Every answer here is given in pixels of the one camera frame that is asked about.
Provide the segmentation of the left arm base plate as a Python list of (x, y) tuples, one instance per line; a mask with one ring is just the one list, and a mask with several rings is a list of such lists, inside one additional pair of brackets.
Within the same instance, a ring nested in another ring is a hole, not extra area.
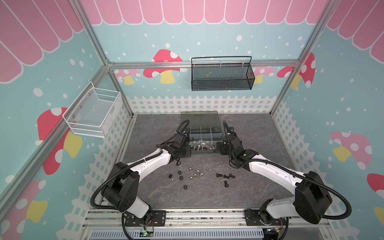
[(164, 227), (166, 221), (166, 211), (150, 210), (143, 218), (138, 218), (128, 212), (124, 213), (126, 227)]

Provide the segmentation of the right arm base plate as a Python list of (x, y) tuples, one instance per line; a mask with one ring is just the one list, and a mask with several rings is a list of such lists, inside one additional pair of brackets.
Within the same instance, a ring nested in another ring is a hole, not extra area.
[(247, 226), (284, 226), (286, 219), (274, 219), (267, 211), (246, 209), (244, 211)]

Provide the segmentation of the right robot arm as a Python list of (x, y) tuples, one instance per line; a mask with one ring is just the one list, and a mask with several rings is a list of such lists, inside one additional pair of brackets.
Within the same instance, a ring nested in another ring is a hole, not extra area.
[[(352, 206), (339, 192), (326, 186), (319, 174), (294, 171), (273, 162), (257, 151), (245, 149), (232, 127), (223, 123), (223, 144), (221, 151), (229, 157), (229, 164), (236, 169), (245, 169), (259, 174), (288, 190), (292, 197), (285, 199), (268, 199), (259, 208), (256, 217), (262, 225), (271, 225), (274, 220), (284, 218), (302, 218), (310, 224), (320, 220), (343, 220), (352, 214)], [(340, 215), (326, 215), (331, 206), (332, 196), (340, 199), (346, 210)]]

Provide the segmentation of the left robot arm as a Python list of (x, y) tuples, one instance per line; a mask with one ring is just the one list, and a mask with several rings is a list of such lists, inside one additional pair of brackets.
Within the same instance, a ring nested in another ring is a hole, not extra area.
[(155, 170), (175, 161), (181, 164), (181, 158), (187, 154), (191, 138), (185, 133), (190, 120), (183, 121), (174, 135), (150, 155), (130, 164), (119, 162), (113, 166), (108, 178), (94, 191), (90, 205), (94, 209), (117, 210), (127, 217), (135, 216), (142, 226), (150, 223), (153, 209), (137, 196), (139, 183)]

